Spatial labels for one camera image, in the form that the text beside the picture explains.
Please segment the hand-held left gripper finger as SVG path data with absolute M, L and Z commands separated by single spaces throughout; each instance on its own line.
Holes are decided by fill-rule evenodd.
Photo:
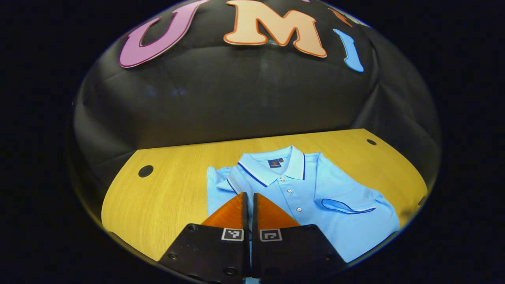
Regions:
M 159 259 L 185 277 L 209 284 L 243 284 L 250 274 L 247 194 L 227 201 L 203 223 L 187 224 Z
M 315 284 L 348 267 L 317 225 L 300 225 L 259 193 L 252 218 L 251 275 L 261 284 Z

